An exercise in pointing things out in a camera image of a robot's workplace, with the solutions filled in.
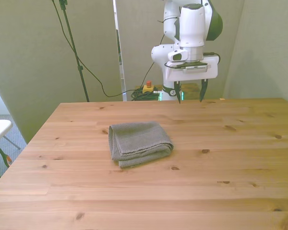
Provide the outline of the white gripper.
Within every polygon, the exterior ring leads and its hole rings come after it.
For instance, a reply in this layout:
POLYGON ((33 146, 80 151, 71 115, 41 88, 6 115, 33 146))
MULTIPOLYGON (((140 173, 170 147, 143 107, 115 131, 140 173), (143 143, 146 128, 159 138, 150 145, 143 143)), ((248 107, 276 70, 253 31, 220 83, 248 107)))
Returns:
POLYGON ((201 102, 208 87, 208 79, 214 79, 218 76, 218 55, 204 56, 203 60, 195 63, 168 61, 164 66, 165 80, 174 81, 174 90, 179 103, 181 103, 180 81, 192 80, 201 80, 201 102))

